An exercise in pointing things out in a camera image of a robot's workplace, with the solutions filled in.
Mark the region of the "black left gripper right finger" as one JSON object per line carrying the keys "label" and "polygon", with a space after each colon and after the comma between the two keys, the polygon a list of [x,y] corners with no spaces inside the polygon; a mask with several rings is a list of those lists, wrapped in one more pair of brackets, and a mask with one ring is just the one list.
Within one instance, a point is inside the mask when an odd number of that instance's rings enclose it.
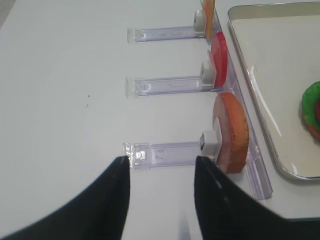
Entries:
{"label": "black left gripper right finger", "polygon": [[207,157],[195,164],[194,202],[204,240],[318,240],[319,220],[288,220],[242,191]]}

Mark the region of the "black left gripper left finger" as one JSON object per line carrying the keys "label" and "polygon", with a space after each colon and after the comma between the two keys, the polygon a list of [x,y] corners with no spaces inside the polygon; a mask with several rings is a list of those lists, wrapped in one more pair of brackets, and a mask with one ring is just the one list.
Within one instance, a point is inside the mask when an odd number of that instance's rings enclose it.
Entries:
{"label": "black left gripper left finger", "polygon": [[130,164],[117,157],[83,192],[6,240],[120,240],[130,202]]}

